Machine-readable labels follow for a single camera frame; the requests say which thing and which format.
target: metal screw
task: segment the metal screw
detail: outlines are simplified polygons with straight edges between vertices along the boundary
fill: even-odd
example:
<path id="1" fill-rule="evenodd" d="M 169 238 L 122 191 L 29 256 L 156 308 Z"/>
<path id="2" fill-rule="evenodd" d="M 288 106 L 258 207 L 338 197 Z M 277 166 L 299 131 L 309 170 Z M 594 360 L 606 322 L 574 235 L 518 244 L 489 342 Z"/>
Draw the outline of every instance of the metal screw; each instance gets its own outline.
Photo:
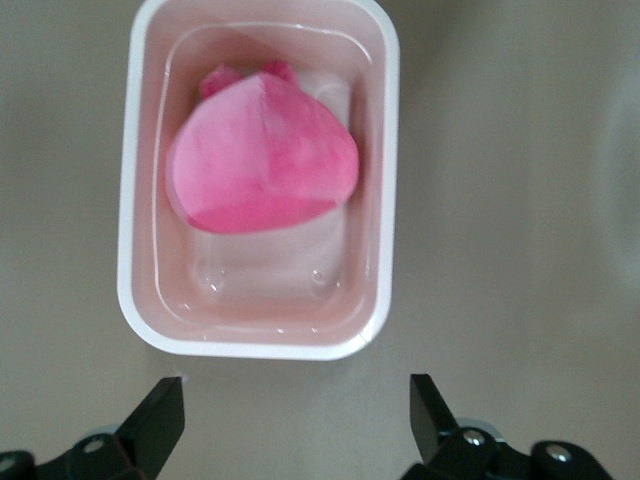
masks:
<path id="1" fill-rule="evenodd" d="M 551 458 L 557 460 L 558 462 L 567 463 L 571 460 L 571 454 L 569 453 L 569 450 L 555 443 L 547 446 L 547 453 Z"/>
<path id="2" fill-rule="evenodd" d="M 103 446 L 104 446 L 104 440 L 98 438 L 96 440 L 92 440 L 91 442 L 87 443 L 84 446 L 83 450 L 84 450 L 84 453 L 93 453 L 100 450 Z"/>
<path id="3" fill-rule="evenodd" d="M 16 461 L 13 458 L 3 458 L 0 460 L 0 473 L 11 470 L 15 464 Z"/>
<path id="4" fill-rule="evenodd" d="M 477 430 L 467 430 L 462 435 L 468 444 L 479 447 L 484 443 L 484 436 Z"/>

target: pink sponge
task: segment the pink sponge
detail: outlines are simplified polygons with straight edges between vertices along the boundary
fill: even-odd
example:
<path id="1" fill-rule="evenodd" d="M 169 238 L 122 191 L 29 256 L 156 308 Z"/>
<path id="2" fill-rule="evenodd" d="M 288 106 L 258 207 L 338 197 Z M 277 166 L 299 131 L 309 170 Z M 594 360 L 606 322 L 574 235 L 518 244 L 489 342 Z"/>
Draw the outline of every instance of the pink sponge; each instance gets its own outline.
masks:
<path id="1" fill-rule="evenodd" d="M 283 228 L 346 202 L 358 180 L 349 132 L 270 62 L 241 78 L 221 65 L 200 86 L 208 96 L 178 132 L 167 192 L 189 225 L 215 233 Z"/>

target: clear plastic tray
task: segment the clear plastic tray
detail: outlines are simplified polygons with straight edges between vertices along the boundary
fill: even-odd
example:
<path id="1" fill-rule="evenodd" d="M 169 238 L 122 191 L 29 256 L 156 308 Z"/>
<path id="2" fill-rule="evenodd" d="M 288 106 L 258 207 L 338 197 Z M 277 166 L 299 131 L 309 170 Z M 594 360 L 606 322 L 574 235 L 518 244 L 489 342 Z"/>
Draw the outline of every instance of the clear plastic tray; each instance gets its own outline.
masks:
<path id="1" fill-rule="evenodd" d="M 220 62 L 251 73 L 273 59 L 354 136 L 349 202 L 256 234 L 193 229 L 164 190 L 168 148 Z M 131 327 L 165 351 L 331 359 L 369 343 L 391 295 L 398 43 L 369 0 L 151 0 L 131 40 L 118 295 Z"/>

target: black clamp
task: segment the black clamp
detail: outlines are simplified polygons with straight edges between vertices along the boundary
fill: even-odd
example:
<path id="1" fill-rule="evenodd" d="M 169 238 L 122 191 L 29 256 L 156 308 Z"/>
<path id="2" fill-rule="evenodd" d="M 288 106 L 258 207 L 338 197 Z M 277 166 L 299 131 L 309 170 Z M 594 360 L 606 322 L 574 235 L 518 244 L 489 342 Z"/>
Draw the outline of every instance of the black clamp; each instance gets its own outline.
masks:
<path id="1" fill-rule="evenodd" d="M 612 480 L 576 445 L 517 452 L 479 428 L 460 427 L 429 375 L 411 376 L 411 430 L 423 462 L 402 480 Z M 0 453 L 0 480 L 153 480 L 184 430 L 180 378 L 164 378 L 114 434 L 91 435 L 36 466 L 26 451 Z"/>
<path id="2" fill-rule="evenodd" d="M 183 430 L 181 379 L 163 378 L 114 434 L 91 435 L 39 466 L 29 452 L 0 453 L 0 480 L 153 480 Z"/>
<path id="3" fill-rule="evenodd" d="M 424 464 L 402 480 L 612 480 L 585 449 L 566 442 L 536 443 L 524 455 L 451 414 L 429 375 L 411 376 L 411 430 Z"/>

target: pink peach-shaped object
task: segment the pink peach-shaped object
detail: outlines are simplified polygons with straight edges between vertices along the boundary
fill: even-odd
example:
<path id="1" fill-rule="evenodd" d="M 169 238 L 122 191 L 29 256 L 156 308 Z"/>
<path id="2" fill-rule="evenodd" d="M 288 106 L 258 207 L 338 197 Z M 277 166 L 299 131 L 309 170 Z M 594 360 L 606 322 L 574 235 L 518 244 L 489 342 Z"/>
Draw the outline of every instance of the pink peach-shaped object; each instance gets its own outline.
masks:
<path id="1" fill-rule="evenodd" d="M 219 67 L 201 85 L 214 94 L 182 126 L 167 164 L 169 200 L 189 225 L 214 233 L 284 228 L 353 193 L 355 141 L 282 63 L 240 81 Z"/>

